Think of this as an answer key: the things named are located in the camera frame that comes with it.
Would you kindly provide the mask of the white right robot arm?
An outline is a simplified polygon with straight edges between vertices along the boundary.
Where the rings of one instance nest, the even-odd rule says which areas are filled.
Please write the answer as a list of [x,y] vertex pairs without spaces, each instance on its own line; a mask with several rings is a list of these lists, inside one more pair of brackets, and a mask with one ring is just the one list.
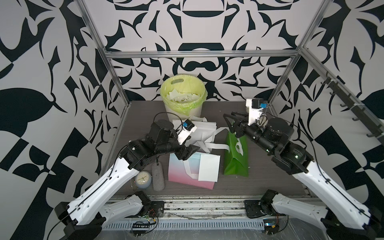
[[281,118],[268,120],[266,127],[249,124],[247,114],[223,115],[236,137],[248,137],[272,156],[272,161],[288,175],[308,187],[324,206],[310,205],[268,190],[260,201],[264,213],[300,219],[324,231],[330,240],[374,240],[381,231],[382,213],[368,208],[348,194],[320,167],[316,158],[290,141],[294,128]]

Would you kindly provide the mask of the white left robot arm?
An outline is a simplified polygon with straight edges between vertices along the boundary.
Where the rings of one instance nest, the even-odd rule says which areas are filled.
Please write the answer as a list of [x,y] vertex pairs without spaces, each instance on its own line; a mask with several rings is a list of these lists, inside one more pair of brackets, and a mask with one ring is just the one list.
[[65,240],[93,240],[109,224],[126,217],[145,216],[151,200],[144,192],[135,192],[127,199],[108,204],[110,198],[127,182],[137,177],[159,156],[175,154],[187,160],[199,147],[186,145],[197,126],[190,120],[181,123],[177,132],[168,120],[153,122],[148,134],[130,141],[122,148],[113,166],[89,189],[71,202],[61,202],[55,213],[64,227]]

